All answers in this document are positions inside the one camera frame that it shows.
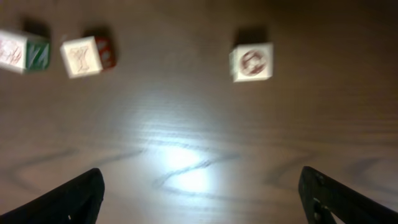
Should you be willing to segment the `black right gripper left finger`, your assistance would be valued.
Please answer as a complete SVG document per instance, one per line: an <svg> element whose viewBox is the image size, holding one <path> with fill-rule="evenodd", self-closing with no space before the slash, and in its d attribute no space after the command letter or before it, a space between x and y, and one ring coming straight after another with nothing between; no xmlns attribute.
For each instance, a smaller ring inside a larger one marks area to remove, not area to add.
<svg viewBox="0 0 398 224"><path fill-rule="evenodd" d="M1 224L94 224L104 198L104 179L93 168L35 200L1 215Z"/></svg>

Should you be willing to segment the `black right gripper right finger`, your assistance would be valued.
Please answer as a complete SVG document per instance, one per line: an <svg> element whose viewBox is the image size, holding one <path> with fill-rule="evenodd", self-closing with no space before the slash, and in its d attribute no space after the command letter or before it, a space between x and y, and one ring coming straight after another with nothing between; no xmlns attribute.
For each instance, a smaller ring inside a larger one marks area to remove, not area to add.
<svg viewBox="0 0 398 224"><path fill-rule="evenodd" d="M397 212L365 197L316 169L303 167L298 192L309 224L397 223Z"/></svg>

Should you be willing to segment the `wooden block hourglass print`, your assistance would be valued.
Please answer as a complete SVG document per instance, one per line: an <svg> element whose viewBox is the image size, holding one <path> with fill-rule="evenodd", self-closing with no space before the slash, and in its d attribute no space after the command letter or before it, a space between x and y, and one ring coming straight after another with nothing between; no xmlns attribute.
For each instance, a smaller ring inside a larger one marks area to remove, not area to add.
<svg viewBox="0 0 398 224"><path fill-rule="evenodd" d="M66 41L60 53L69 78L97 75L116 66L116 54L107 37L89 36Z"/></svg>

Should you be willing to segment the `wooden block soccer ball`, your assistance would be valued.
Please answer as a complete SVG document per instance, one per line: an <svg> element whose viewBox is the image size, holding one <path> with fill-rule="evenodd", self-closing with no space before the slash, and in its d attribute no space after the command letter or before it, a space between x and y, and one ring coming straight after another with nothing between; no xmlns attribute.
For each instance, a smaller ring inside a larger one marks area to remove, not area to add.
<svg viewBox="0 0 398 224"><path fill-rule="evenodd" d="M234 82L267 80L273 75L274 45L241 44L229 54L229 67Z"/></svg>

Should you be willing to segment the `wooden block hammer print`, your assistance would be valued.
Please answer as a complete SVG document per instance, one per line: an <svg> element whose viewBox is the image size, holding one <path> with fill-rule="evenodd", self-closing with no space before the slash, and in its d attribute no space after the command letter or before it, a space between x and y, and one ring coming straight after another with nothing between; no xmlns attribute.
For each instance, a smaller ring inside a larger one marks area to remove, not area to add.
<svg viewBox="0 0 398 224"><path fill-rule="evenodd" d="M16 73L43 71L50 64L51 43L27 32L1 29L1 68Z"/></svg>

